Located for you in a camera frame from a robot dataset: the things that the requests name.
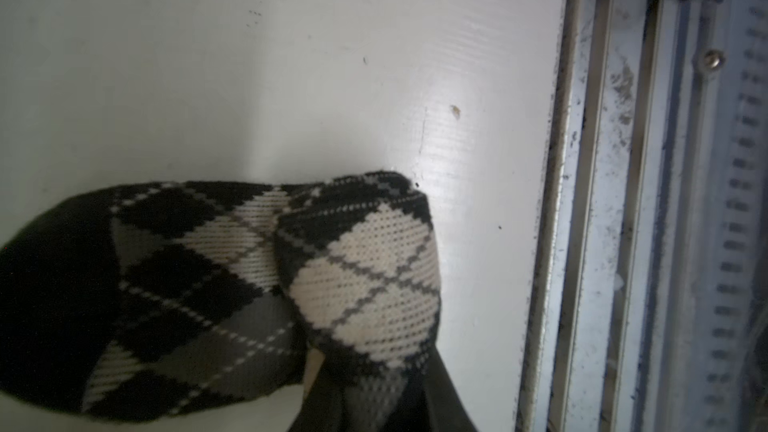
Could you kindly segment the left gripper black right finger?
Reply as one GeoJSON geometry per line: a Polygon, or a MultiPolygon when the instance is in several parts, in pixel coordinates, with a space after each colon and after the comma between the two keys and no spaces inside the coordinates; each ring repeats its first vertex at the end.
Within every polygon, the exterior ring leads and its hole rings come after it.
{"type": "Polygon", "coordinates": [[[437,349],[431,352],[426,367],[423,397],[427,431],[475,432],[477,430],[459,398],[437,349]]]}

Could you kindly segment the black grey argyle sock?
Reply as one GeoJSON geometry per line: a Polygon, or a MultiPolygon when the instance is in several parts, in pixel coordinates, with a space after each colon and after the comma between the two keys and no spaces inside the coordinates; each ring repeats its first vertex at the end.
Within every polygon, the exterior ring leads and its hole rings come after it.
{"type": "Polygon", "coordinates": [[[440,320],[427,196],[395,172],[68,198],[1,251],[1,389],[115,422],[253,401],[325,365],[342,431],[422,431],[440,320]]]}

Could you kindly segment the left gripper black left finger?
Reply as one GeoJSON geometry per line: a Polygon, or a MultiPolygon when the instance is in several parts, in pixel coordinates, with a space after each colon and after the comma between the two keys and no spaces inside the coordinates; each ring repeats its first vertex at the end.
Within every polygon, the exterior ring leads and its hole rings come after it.
{"type": "Polygon", "coordinates": [[[344,429],[343,389],[323,365],[289,432],[340,432],[344,429]]]}

